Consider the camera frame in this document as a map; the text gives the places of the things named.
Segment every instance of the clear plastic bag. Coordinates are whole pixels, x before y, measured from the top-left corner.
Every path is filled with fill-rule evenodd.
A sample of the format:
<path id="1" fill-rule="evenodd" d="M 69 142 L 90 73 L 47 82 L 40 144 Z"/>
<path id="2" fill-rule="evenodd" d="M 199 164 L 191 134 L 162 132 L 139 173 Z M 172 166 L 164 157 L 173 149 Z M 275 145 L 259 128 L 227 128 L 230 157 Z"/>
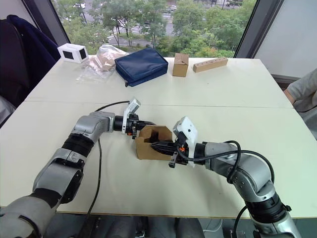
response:
<path id="1" fill-rule="evenodd" d="M 90 56 L 88 60 L 82 63 L 81 74 L 77 80 L 105 82 L 115 70 L 114 60 L 126 55 L 128 53 L 112 45 L 104 44 L 100 46 L 96 55 Z"/>

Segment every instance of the small cardboard box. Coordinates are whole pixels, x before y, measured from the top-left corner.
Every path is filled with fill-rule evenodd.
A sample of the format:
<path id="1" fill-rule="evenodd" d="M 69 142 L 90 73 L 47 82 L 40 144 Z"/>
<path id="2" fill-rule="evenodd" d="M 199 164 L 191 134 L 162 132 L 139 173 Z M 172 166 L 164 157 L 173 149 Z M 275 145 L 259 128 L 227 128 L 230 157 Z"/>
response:
<path id="1" fill-rule="evenodd" d="M 140 160 L 170 160 L 170 155 L 164 155 L 151 148 L 151 143 L 160 140 L 172 140 L 172 132 L 166 126 L 147 125 L 135 138 L 137 156 Z"/>
<path id="2" fill-rule="evenodd" d="M 57 49 L 64 61 L 81 63 L 88 59 L 88 53 L 85 46 L 66 43 Z"/>
<path id="3" fill-rule="evenodd" d="M 187 54 L 176 53 L 174 59 L 173 76 L 186 77 L 188 68 Z"/>

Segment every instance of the white table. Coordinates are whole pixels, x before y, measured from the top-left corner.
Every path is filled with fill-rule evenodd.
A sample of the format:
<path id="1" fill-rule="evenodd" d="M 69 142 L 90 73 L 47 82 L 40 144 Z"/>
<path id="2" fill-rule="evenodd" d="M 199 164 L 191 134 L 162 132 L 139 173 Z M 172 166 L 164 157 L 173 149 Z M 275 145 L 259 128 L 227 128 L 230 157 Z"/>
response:
<path id="1" fill-rule="evenodd" d="M 24 102 L 0 130 L 0 205 L 30 194 L 37 173 L 76 121 L 100 106 Z M 121 115 L 124 108 L 107 111 Z M 187 115 L 199 141 L 233 139 L 242 149 L 263 154 L 274 167 L 277 193 L 292 207 L 291 215 L 317 217 L 317 142 L 294 109 L 143 105 L 137 113 L 170 129 Z M 165 161 L 138 160 L 134 141 L 120 132 L 103 134 L 101 142 L 102 182 L 95 213 L 235 218 L 244 205 L 224 177 L 202 166 L 170 169 Z M 96 191 L 98 158 L 95 146 L 75 199 L 59 211 L 87 212 Z"/>
<path id="2" fill-rule="evenodd" d="M 59 60 L 26 100 L 107 104 L 135 96 L 143 105 L 292 108 L 259 59 L 194 73 L 193 64 L 207 59 L 190 58 L 186 78 L 173 77 L 174 58 L 166 59 L 167 74 L 127 88 L 117 72 L 103 83 L 78 81 L 81 65 Z"/>

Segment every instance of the wooden block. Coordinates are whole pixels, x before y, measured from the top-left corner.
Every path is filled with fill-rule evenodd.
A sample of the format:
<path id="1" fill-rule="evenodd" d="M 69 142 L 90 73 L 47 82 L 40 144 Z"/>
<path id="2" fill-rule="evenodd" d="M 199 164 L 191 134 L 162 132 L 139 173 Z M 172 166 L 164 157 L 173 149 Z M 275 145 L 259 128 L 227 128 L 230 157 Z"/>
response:
<path id="1" fill-rule="evenodd" d="M 225 57 L 212 59 L 208 61 L 204 61 L 201 63 L 194 64 L 193 71 L 195 73 L 202 72 L 208 69 L 217 68 L 221 66 L 225 66 L 228 62 L 228 59 Z"/>

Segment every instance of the gray sleeve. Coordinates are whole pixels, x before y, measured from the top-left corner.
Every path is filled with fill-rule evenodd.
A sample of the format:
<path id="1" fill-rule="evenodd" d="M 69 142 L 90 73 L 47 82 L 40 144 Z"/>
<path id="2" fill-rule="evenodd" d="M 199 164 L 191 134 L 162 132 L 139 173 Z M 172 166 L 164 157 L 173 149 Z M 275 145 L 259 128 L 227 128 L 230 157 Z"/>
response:
<path id="1" fill-rule="evenodd" d="M 296 100 L 304 99 L 317 91 L 317 68 L 301 79 L 291 83 L 287 90 Z"/>

